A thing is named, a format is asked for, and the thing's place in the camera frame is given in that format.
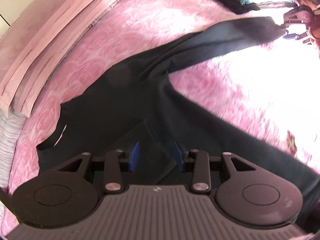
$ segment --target black folded clothing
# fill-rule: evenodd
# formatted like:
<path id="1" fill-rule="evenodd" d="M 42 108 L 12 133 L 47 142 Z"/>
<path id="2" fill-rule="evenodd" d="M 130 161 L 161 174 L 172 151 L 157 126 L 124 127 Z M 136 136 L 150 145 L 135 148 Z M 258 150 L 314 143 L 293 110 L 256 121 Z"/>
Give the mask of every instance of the black folded clothing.
<path id="1" fill-rule="evenodd" d="M 284 8 L 284 7 L 297 7 L 295 3 L 287 2 L 265 2 L 265 3 L 251 3 L 242 5 L 236 0 L 217 0 L 221 2 L 225 7 L 229 8 L 235 14 L 244 14 L 249 11 L 259 11 L 264 8 Z"/>

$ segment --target pink fabric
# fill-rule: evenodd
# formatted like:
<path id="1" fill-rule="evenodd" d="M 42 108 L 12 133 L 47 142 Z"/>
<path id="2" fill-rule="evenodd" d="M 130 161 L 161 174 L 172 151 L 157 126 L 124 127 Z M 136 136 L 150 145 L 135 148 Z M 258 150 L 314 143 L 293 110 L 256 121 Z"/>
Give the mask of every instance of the pink fabric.
<path id="1" fill-rule="evenodd" d="M 10 194 L 37 175 L 36 145 L 55 130 L 60 103 L 81 95 L 116 62 L 224 20 L 273 15 L 281 23 L 285 11 L 237 16 L 214 0 L 120 0 L 42 90 L 17 143 Z M 208 111 L 319 171 L 318 65 L 316 49 L 279 39 L 173 73 L 170 80 Z M 15 217 L 6 210 L 2 234 L 15 226 Z"/>

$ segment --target pink fur blanket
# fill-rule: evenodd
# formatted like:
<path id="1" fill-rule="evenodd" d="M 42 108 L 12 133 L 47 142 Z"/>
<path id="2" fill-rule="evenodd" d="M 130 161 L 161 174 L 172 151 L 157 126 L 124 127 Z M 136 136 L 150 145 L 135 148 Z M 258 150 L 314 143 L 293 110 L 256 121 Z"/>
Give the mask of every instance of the pink fur blanket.
<path id="1" fill-rule="evenodd" d="M 280 24 L 288 10 L 237 16 L 214 0 L 120 0 L 42 90 L 17 143 L 9 193 L 38 174 L 36 145 L 55 130 L 60 103 L 81 95 L 113 64 L 224 20 L 273 16 Z M 178 92 L 211 113 L 320 171 L 319 72 L 314 47 L 279 39 L 173 73 L 170 80 Z M 2 234 L 17 224 L 6 210 Z"/>

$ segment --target pink fluffy rug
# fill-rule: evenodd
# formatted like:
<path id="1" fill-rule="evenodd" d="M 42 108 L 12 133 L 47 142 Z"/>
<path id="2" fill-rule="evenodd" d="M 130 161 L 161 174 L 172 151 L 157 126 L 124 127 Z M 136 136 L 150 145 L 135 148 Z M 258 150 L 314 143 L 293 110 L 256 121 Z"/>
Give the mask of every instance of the pink fluffy rug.
<path id="1" fill-rule="evenodd" d="M 273 16 L 280 24 L 285 11 L 237 16 L 214 0 L 120 0 L 42 90 L 17 143 L 10 194 L 38 174 L 36 145 L 55 130 L 60 103 L 81 95 L 113 64 L 224 20 Z M 314 47 L 279 39 L 173 73 L 170 80 L 177 91 L 208 111 L 320 171 L 319 72 Z M 17 224 L 6 210 L 2 234 Z"/>

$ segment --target ribbed gray panel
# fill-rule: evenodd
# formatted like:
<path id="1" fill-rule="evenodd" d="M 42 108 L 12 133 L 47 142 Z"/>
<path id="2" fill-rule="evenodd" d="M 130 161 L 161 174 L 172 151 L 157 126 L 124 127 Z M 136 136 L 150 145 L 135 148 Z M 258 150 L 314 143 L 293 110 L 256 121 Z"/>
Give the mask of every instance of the ribbed gray panel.
<path id="1" fill-rule="evenodd" d="M 295 225 L 250 229 L 229 221 L 211 199 L 184 186 L 130 186 L 106 196 L 78 224 L 58 229 L 18 226 L 8 240 L 287 240 L 303 232 Z"/>

